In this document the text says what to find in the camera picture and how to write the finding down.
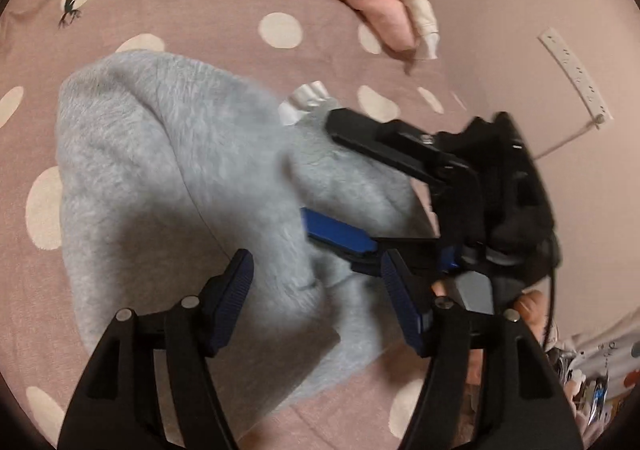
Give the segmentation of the person's right hand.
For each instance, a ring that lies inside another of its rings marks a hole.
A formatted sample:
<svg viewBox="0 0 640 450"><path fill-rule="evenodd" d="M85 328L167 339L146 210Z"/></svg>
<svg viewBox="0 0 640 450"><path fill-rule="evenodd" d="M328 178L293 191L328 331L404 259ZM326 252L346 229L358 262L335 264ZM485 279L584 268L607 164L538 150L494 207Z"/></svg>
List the person's right hand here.
<svg viewBox="0 0 640 450"><path fill-rule="evenodd" d="M539 290L523 293L515 302L513 308L520 314L529 330L532 331L537 342L544 344L544 333L547 330L548 297ZM484 350L471 349L469 355L468 374L466 374L465 395L470 399L477 398L482 384L484 364Z"/></svg>

